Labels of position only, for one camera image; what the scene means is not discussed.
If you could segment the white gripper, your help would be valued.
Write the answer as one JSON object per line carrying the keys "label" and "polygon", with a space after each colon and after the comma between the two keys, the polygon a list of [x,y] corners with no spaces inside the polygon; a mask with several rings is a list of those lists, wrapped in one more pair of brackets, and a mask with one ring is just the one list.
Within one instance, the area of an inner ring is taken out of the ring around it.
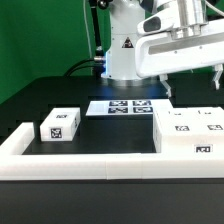
{"label": "white gripper", "polygon": [[213,82],[220,88],[224,64],[224,19],[210,21],[201,27],[201,34],[174,40],[170,32],[141,37],[135,48],[137,75],[141,78],[159,76],[168,97],[170,73],[214,66]]}

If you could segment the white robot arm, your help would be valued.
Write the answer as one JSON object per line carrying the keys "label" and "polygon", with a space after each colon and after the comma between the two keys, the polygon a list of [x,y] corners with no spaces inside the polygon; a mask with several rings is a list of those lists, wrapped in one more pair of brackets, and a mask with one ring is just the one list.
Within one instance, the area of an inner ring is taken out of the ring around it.
{"label": "white robot arm", "polygon": [[219,85],[224,68],[224,14],[210,21],[208,0],[112,0],[111,46],[102,79],[136,86],[204,67]]}

